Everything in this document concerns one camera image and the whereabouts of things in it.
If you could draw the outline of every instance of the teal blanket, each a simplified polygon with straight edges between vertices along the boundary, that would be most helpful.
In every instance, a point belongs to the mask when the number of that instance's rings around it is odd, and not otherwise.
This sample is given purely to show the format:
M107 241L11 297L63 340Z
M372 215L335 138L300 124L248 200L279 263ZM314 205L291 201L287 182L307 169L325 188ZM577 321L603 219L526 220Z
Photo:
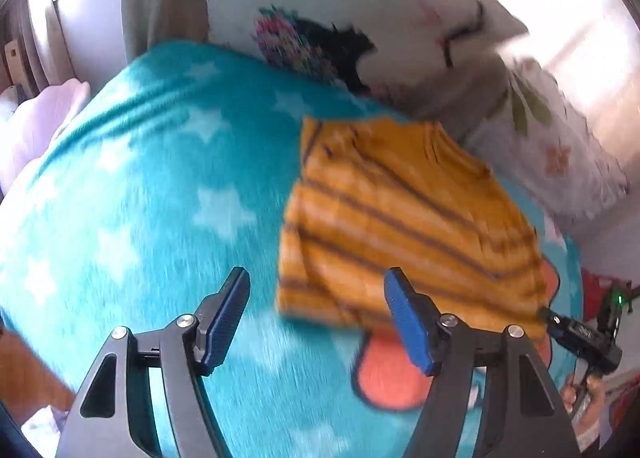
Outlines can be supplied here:
M289 323L273 309L303 115L381 113L390 112L219 48L154 49L104 87L2 203L4 314L77 388L113 327L164 327L244 266L248 307L224 365L205 380L233 455L401 456L418 411L374 409L354 393L362 333ZM553 307L579 316L573 244L526 193L503 184L556 268ZM573 363L554 347L557 384ZM481 374L474 381L481 397ZM159 373L152 391L162 449L174 456ZM479 413L469 411L461 457L472 452Z

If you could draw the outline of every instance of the floral pillow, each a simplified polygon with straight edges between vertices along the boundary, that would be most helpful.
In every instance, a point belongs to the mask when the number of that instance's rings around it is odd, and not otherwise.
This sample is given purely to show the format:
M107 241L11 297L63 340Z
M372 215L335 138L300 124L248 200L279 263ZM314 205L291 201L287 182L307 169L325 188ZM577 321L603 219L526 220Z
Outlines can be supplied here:
M527 31L496 0L207 0L207 5L209 41L378 98Z

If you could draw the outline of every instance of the human hand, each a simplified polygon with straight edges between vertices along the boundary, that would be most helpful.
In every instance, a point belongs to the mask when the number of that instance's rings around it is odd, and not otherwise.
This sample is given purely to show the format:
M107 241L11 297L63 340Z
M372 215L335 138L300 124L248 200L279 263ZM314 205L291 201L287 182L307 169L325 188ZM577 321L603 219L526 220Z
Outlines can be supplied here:
M564 386L560 390L562 396L562 404L567 413L571 413L574 409L574 404L577 396L577 391L572 385L574 381L574 374L570 374L565 381ZM574 431L576 436L580 436L582 433L590 429L599 419L600 413L604 408L605 401L605 389L604 382L601 378L590 376L587 378L587 391L591 395L591 402L587 409L580 417L580 419L574 425Z

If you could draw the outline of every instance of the screw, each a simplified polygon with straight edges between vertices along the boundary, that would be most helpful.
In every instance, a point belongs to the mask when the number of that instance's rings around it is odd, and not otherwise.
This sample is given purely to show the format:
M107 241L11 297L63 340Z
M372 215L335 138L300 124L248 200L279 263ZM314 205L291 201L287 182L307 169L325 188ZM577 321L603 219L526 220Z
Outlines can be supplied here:
M127 334L127 328L124 326L116 326L111 332L111 337L114 339L122 339Z
M196 319L190 313L186 313L178 317L178 320L175 322L180 328L187 328L191 326Z
M519 339L524 335L524 330L522 329L522 326L518 326L517 324L512 324L507 329L507 332L509 332L509 335L511 337L515 337L516 339Z
M453 328L458 324L458 318L452 313L446 313L440 316L440 324L447 328Z

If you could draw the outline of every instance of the purple fabric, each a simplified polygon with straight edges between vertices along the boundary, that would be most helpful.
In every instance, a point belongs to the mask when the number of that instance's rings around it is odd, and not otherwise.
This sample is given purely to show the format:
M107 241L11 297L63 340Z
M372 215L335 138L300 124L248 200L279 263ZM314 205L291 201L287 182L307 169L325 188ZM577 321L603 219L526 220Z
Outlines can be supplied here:
M54 133L75 117L90 99L88 83L69 79L25 101L0 130L0 189L6 195L28 162L40 158Z

